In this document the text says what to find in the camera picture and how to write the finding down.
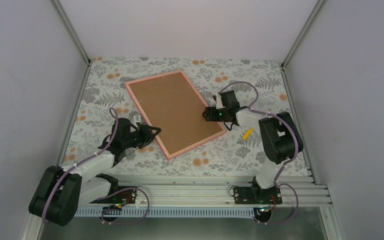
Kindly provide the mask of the pink picture frame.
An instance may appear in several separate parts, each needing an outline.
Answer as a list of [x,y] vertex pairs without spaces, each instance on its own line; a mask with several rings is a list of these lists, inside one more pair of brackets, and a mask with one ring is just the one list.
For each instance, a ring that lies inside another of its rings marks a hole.
[[167,160],[227,133],[221,123],[205,121],[208,104],[181,70],[124,85],[145,122],[161,129],[156,142]]

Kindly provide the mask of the yellow screwdriver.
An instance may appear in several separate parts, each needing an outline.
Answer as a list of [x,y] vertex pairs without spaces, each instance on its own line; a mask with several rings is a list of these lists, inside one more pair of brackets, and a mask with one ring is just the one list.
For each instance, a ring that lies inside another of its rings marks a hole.
[[253,129],[252,129],[252,128],[249,128],[249,129],[246,131],[246,133],[243,134],[242,139],[243,139],[243,140],[247,140],[247,139],[250,137],[250,135],[252,134],[252,132],[253,132]]

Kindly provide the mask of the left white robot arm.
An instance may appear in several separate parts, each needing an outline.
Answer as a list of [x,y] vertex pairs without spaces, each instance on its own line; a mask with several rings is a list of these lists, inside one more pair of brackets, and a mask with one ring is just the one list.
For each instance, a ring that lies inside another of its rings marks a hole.
[[122,187],[116,177],[104,172],[120,163],[128,149],[148,146],[161,131],[159,127],[117,118],[98,152],[78,163],[50,166],[44,171],[28,212],[46,223],[65,226],[79,207],[95,202],[110,203],[111,206],[101,212],[100,220],[112,222],[111,218],[105,218],[107,212],[122,210],[126,204],[135,202],[137,193],[144,191],[135,186]]

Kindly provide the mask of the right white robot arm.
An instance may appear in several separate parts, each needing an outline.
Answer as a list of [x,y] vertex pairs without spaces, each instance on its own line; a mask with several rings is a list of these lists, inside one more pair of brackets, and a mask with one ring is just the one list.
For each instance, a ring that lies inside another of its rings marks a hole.
[[263,112],[251,106],[241,105],[233,90],[220,92],[213,96],[216,106],[206,107],[202,117],[207,122],[242,126],[259,131],[263,152],[269,162],[255,176],[251,189],[251,198],[258,204],[270,197],[269,188],[277,185],[278,178],[286,165],[304,149],[302,138],[290,113],[283,111],[277,114]]

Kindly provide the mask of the floral table mat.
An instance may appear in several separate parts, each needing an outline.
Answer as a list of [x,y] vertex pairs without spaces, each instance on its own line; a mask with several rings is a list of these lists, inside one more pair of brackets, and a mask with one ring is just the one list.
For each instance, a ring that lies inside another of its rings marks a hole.
[[[281,74],[273,60],[97,57],[91,63],[88,80],[73,130],[63,157],[64,163],[79,162],[97,151],[110,133],[115,108],[122,118],[138,114],[125,82],[173,71],[183,71],[197,91],[212,106],[222,88],[233,90],[241,105],[279,113],[290,111]],[[224,135],[173,159],[166,159],[156,142],[127,151],[113,175],[165,176],[254,176],[268,159],[256,131],[235,126]]]

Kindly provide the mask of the aluminium mounting rail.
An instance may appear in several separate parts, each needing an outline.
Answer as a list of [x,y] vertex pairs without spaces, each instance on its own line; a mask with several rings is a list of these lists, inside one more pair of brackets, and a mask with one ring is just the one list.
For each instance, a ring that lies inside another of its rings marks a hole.
[[[121,186],[142,189],[152,207],[234,207],[233,186],[246,187],[251,176],[118,175]],[[327,186],[310,176],[281,176],[282,203],[278,207],[330,207]]]

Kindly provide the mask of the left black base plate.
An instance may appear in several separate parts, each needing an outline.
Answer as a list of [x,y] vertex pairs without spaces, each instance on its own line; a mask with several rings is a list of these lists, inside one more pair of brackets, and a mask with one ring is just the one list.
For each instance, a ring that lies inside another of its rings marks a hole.
[[105,199],[97,199],[91,204],[125,205],[136,202],[137,188],[135,186],[119,186],[115,195]]

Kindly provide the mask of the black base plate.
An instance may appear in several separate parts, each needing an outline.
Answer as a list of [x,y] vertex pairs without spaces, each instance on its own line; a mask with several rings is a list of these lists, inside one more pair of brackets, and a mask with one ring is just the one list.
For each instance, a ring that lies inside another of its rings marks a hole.
[[233,197],[236,205],[282,204],[282,194],[278,187],[261,188],[255,179],[250,186],[234,186]]
[[115,195],[105,199],[97,199],[91,204],[125,205],[136,202],[137,188],[135,186],[119,186]]

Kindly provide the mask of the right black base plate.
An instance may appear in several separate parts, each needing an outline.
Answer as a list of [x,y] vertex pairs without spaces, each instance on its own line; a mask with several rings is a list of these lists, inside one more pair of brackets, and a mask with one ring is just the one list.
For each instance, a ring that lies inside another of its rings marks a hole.
[[236,205],[282,204],[282,194],[278,187],[261,188],[255,179],[250,186],[234,186],[233,197]]

